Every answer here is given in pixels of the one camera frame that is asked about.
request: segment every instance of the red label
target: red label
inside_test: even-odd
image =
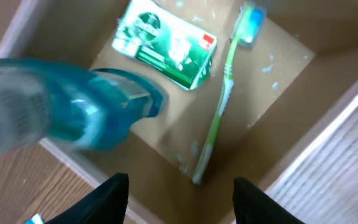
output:
[[[198,45],[205,50],[210,50],[213,43],[214,43],[214,39],[210,37],[208,34],[204,34],[203,39],[201,39],[198,42]]]

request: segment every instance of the wooden floor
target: wooden floor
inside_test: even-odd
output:
[[[81,177],[39,145],[0,156],[0,224],[45,221],[92,191]]]

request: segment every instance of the open box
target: open box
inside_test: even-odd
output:
[[[275,165],[358,80],[358,1],[259,2],[268,19],[255,47],[237,50],[235,87],[201,187],[188,176],[219,100],[242,1],[156,2],[217,35],[210,80],[184,91],[112,49],[128,1],[53,1],[22,56],[137,72],[160,84],[170,101],[159,117],[133,125],[111,152],[67,152],[64,143],[51,141],[44,146],[95,186],[116,172],[128,173],[129,208],[150,223],[153,215],[167,223],[217,223],[228,214],[232,221],[233,178],[247,177],[267,190],[280,176]]]

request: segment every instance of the green package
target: green package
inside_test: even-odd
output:
[[[186,90],[209,77],[216,36],[170,14],[150,0],[132,0],[112,47],[147,63]]]

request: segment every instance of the green toothbrush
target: green toothbrush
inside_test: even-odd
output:
[[[219,99],[218,107],[216,108],[214,118],[212,120],[211,127],[209,128],[207,138],[204,143],[203,151],[201,152],[200,159],[197,163],[195,173],[193,174],[193,183],[200,184],[201,178],[208,165],[209,158],[211,157],[212,149],[215,143],[216,136],[218,134],[219,124],[221,122],[222,115],[226,109],[226,105],[229,101],[231,90],[234,86],[233,80],[233,59],[237,49],[237,45],[241,40],[241,37],[245,34],[248,28],[249,19],[252,11],[254,10],[254,4],[247,4],[245,13],[240,21],[237,32],[232,39],[229,53],[227,55],[226,63],[224,65],[224,76],[221,97]]]

